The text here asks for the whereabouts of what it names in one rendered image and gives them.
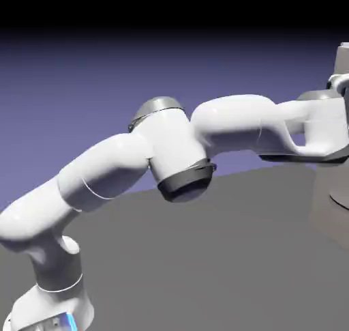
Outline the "grey-brown cabinet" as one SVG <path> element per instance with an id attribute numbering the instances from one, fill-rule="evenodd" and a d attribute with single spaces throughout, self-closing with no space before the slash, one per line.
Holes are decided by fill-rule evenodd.
<path id="1" fill-rule="evenodd" d="M 333 74 L 349 73 L 349 42 L 342 42 Z M 344 96 L 349 130 L 349 89 Z M 319 232 L 349 250 L 349 157 L 342 164 L 319 166 L 309 221 Z"/>

